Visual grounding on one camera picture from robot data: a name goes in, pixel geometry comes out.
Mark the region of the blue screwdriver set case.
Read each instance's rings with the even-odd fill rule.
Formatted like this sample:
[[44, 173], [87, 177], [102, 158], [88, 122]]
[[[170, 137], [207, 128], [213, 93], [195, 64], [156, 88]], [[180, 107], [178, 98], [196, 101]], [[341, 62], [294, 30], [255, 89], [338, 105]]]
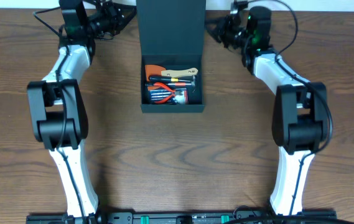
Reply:
[[176, 89], [176, 105], [186, 105], [188, 103], [188, 93], [185, 88]]

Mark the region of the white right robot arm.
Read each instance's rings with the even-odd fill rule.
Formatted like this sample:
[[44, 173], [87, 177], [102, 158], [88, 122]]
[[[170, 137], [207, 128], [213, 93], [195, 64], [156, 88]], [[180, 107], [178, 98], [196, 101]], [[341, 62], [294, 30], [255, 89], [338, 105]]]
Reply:
[[242, 12], [249, 4], [234, 1], [230, 15], [207, 20], [205, 25], [225, 48], [240, 49], [243, 66], [273, 92], [271, 129], [279, 163], [269, 203], [275, 215], [300, 215], [310, 163], [329, 144], [333, 133], [327, 89], [321, 82], [301, 77], [271, 45], [269, 8], [250, 8], [247, 24], [241, 26]]

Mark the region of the black yellow screwdriver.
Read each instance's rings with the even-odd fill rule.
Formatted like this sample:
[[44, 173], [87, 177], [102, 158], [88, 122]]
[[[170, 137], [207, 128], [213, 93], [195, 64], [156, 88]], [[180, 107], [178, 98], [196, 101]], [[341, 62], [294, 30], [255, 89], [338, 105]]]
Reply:
[[163, 77], [152, 75], [149, 77], [151, 82], [163, 82], [163, 83], [170, 83], [170, 82], [192, 82], [191, 80], [181, 79], [181, 78], [173, 78], [173, 77]]

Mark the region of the orange scraper wooden handle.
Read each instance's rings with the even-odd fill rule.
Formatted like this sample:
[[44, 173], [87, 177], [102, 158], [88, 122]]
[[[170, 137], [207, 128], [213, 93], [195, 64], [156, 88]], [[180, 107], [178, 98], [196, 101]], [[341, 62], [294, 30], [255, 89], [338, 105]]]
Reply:
[[185, 70], [168, 70], [160, 65], [145, 65], [146, 80], [149, 81], [150, 76], [165, 76], [172, 78], [186, 77], [190, 75], [196, 75], [198, 73], [197, 68], [188, 68]]

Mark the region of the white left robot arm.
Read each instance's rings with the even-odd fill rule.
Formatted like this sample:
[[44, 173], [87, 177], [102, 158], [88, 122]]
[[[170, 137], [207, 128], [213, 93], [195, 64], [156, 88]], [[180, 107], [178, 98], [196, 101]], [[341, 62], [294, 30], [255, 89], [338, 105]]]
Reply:
[[63, 24], [54, 29], [58, 59], [48, 75], [27, 85], [34, 137], [55, 162], [67, 199], [64, 215], [31, 215], [27, 222], [106, 223], [85, 159], [88, 116], [79, 83], [92, 65], [96, 40], [112, 40], [137, 14], [136, 6], [113, 1], [60, 1]]

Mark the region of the dark green box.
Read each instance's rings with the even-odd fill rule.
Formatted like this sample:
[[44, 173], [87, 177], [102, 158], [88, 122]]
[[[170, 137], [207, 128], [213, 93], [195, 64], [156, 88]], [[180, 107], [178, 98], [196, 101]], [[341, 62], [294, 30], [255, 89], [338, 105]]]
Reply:
[[[141, 44], [141, 109], [144, 113], [201, 113], [204, 110], [202, 54], [205, 1], [139, 0], [136, 2]], [[184, 105], [155, 104], [147, 89], [146, 65], [167, 70], [196, 68], [195, 87], [187, 86]]]

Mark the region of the small claw hammer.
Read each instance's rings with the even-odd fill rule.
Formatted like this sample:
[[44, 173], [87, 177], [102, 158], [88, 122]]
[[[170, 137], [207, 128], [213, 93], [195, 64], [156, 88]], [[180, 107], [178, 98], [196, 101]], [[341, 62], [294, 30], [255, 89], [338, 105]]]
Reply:
[[196, 87], [196, 76], [192, 75], [188, 80], [191, 80], [192, 82], [170, 82], [170, 83], [166, 83], [166, 85], [173, 88], [192, 87], [194, 90]]

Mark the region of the red handled pliers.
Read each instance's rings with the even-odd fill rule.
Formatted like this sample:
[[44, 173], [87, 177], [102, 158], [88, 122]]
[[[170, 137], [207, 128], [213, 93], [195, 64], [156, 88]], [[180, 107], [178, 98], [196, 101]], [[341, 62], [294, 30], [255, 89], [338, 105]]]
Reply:
[[149, 90], [149, 99], [153, 104], [169, 104], [175, 105], [176, 91], [168, 87], [164, 83], [155, 82]]

